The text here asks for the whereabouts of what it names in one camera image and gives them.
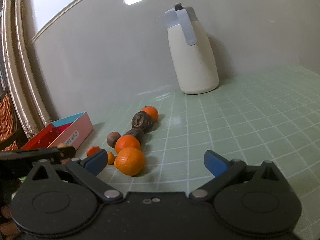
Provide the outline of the person's left hand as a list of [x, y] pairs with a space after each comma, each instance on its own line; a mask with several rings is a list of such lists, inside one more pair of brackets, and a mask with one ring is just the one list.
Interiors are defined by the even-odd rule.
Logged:
[[10, 205], [1, 207], [1, 237], [2, 239], [13, 239], [18, 234], [18, 229], [12, 220]]

